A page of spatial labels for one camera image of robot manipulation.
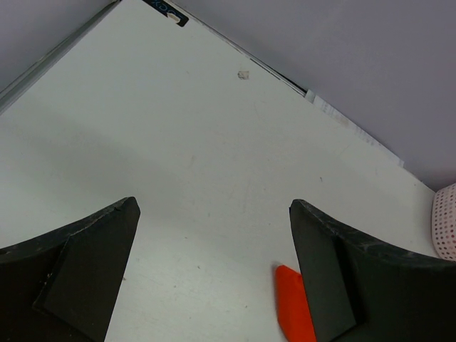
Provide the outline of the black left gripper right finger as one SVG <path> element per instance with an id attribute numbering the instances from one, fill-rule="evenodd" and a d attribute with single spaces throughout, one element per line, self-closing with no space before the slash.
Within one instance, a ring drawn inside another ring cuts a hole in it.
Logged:
<path id="1" fill-rule="evenodd" d="M 296 199 L 291 232 L 318 341 L 453 341 L 455 253 L 389 244 Z"/>

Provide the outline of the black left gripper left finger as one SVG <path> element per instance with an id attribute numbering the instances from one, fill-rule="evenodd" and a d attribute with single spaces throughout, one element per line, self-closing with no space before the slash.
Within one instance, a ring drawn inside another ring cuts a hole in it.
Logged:
<path id="1" fill-rule="evenodd" d="M 126 197 L 1 249 L 1 340 L 104 341 L 139 218 Z"/>

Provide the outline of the orange t shirt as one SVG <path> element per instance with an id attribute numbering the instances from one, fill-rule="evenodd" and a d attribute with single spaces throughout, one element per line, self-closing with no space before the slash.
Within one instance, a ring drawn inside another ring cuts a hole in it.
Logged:
<path id="1" fill-rule="evenodd" d="M 279 326 L 291 342 L 316 342 L 302 275 L 280 265 L 275 269 L 277 319 Z"/>

